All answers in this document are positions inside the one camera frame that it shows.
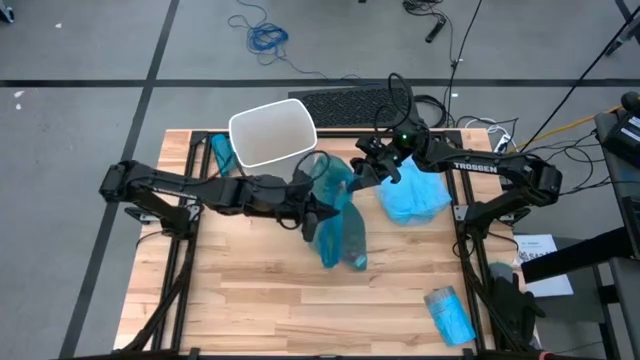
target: robotic arm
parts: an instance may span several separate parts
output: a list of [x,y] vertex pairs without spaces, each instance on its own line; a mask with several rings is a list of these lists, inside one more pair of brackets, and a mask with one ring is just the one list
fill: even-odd
[[108,202],[130,202],[160,219],[163,232],[188,239],[193,235],[193,218],[201,209],[172,206],[153,192],[202,201],[222,215],[244,214],[293,220],[302,225],[305,241],[312,241],[317,224],[339,212],[311,193],[312,179],[297,171],[290,184],[270,175],[197,180],[153,169],[137,161],[123,161],[109,167],[100,194]]
[[449,169],[502,175],[514,188],[489,202],[469,204],[464,222],[469,232],[486,236],[491,222],[522,207],[547,206],[558,200],[562,174],[555,166],[527,153],[502,155],[485,151],[456,149],[432,136],[422,119],[410,116],[392,128],[392,140],[384,144],[377,134],[364,135],[356,143],[366,157],[351,160],[357,180],[348,190],[357,191],[379,185],[387,177],[400,181],[398,167],[409,156],[424,172]]

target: black stripe on floor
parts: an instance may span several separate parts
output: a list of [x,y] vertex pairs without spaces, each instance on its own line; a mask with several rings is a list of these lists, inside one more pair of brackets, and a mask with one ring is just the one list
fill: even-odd
[[[153,92],[151,80],[154,80],[158,76],[162,56],[164,55],[167,41],[169,40],[169,34],[171,32],[171,27],[173,25],[179,3],[180,0],[171,0],[171,3],[169,4],[169,9],[167,10],[167,15],[162,25],[160,37],[153,53],[151,66],[147,73],[147,79],[144,83],[142,93],[140,94],[138,107],[131,122],[131,128],[129,129],[121,160],[130,160],[133,157],[133,152],[135,150],[136,143],[138,142],[138,136],[140,135],[140,129],[142,128],[142,123],[147,113],[147,108],[149,107],[151,93]],[[61,85],[64,84],[64,82],[58,82],[57,84]],[[93,297],[93,292],[98,280],[100,267],[102,266],[105,251],[107,250],[109,236],[111,234],[111,229],[113,228],[113,222],[115,221],[117,210],[118,204],[108,204],[105,209],[100,223],[100,230],[98,231],[98,236],[96,237],[93,250],[91,251],[89,265],[87,265],[87,271],[85,272],[84,279],[82,280],[80,293],[78,294],[78,299],[76,300],[76,304],[73,308],[71,320],[69,321],[69,326],[67,327],[67,332],[62,342],[60,358],[71,358],[75,354],[78,341],[80,340],[80,335],[82,334],[82,328],[89,311],[91,298]]]

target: white paper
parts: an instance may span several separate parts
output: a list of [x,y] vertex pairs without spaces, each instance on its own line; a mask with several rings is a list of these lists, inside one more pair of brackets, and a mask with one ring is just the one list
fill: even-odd
[[[521,262],[527,262],[548,253],[558,251],[553,237],[546,235],[516,235],[514,239],[520,246],[518,253]],[[535,297],[573,295],[573,289],[567,275],[559,275],[532,283],[527,283],[527,290]]]

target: white bin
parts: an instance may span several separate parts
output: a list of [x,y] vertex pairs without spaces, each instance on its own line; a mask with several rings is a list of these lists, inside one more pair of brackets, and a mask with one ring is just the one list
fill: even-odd
[[[234,115],[229,120],[231,146],[247,175],[273,175],[291,181],[302,157],[318,143],[311,115],[297,99],[288,99]],[[315,156],[299,169],[311,173]]]

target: blue cable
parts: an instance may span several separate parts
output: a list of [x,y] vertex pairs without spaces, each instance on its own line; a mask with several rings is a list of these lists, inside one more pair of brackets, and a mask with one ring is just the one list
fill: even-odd
[[[269,66],[274,62],[280,60],[283,61],[295,71],[303,75],[319,75],[329,82],[338,82],[342,80],[350,80],[348,78],[355,78],[354,80],[364,80],[356,74],[347,74],[340,79],[331,80],[329,77],[320,71],[305,71],[299,69],[296,65],[289,60],[287,52],[284,49],[284,44],[289,40],[289,33],[287,31],[273,23],[267,22],[267,10],[260,5],[248,4],[241,0],[236,0],[240,5],[253,7],[260,9],[263,13],[263,18],[255,26],[251,26],[249,21],[244,15],[233,15],[227,19],[227,24],[232,28],[247,29],[247,50],[256,55],[258,63],[262,66]],[[231,21],[239,19],[239,24],[232,24]],[[379,82],[364,82],[364,85],[382,85]]]

